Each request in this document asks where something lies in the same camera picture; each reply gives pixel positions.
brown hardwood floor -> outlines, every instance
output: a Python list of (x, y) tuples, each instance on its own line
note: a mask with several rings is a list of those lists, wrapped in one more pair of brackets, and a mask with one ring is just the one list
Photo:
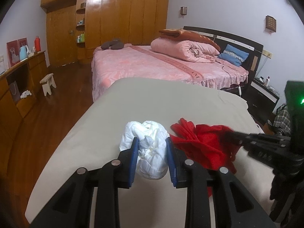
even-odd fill
[(24, 213), (31, 191), (62, 139), (93, 104), (90, 64), (69, 64), (54, 69), (57, 89), (37, 103), (22, 122), (11, 151), (7, 178), (0, 197), (19, 228), (28, 227)]

black nightstand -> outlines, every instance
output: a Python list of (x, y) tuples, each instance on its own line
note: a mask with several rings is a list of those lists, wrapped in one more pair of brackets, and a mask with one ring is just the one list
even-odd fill
[(278, 103), (280, 97), (254, 79), (242, 98), (247, 101), (248, 112), (261, 124), (265, 124)]

kettle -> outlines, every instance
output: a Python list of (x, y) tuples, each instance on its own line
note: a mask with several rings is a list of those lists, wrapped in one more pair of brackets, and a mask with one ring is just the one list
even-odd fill
[(19, 58), (20, 58), (21, 61), (27, 58), (27, 54), (28, 54), (28, 52), (29, 52), (28, 49), (29, 49), (29, 48), (27, 47), (27, 45), (22, 46), (22, 47), (20, 48)]

red stripe on bedspread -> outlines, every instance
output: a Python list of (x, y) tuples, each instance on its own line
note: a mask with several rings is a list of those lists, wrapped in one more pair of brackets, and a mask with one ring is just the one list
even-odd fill
[(189, 74), (194, 81), (202, 81), (204, 79), (203, 75), (201, 73), (193, 70), (192, 68), (189, 68), (188, 66), (184, 65), (183, 63), (180, 63), (180, 62), (178, 62), (174, 59), (168, 58), (165, 55), (157, 54), (157, 53), (142, 49), (142, 48), (140, 48), (138, 46), (135, 46), (135, 45), (131, 46), (131, 48), (134, 49), (134, 50), (137, 50), (139, 52), (142, 52), (144, 54), (155, 57), (155, 58), (157, 58), (157, 59), (159, 59), (163, 62), (171, 64), (172, 66), (178, 68), (179, 70), (185, 72), (186, 74)]

bed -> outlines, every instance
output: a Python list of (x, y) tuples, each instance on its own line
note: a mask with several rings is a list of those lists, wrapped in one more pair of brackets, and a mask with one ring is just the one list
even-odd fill
[[(180, 81), (119, 79), (80, 118), (51, 156), (31, 193), (27, 220), (33, 221), (78, 168), (97, 169), (117, 158), (127, 122), (154, 120), (173, 133), (170, 126), (182, 117), (194, 124), (223, 124), (236, 131), (259, 132), (246, 101), (231, 93)], [(269, 212), (272, 169), (248, 157), (243, 148), (234, 165), (236, 177)], [(186, 189), (175, 189), (169, 172), (161, 180), (136, 175), (132, 188), (119, 189), (121, 227), (182, 228), (186, 198)]]
[(181, 81), (239, 94), (253, 80), (259, 65), (263, 46), (237, 35), (197, 27), (184, 27), (211, 38), (221, 47), (227, 44), (248, 52), (241, 67), (217, 59), (215, 63), (191, 63), (153, 52), (150, 46), (132, 46), (121, 50), (94, 51), (92, 60), (93, 101), (95, 102), (116, 80), (144, 77)]

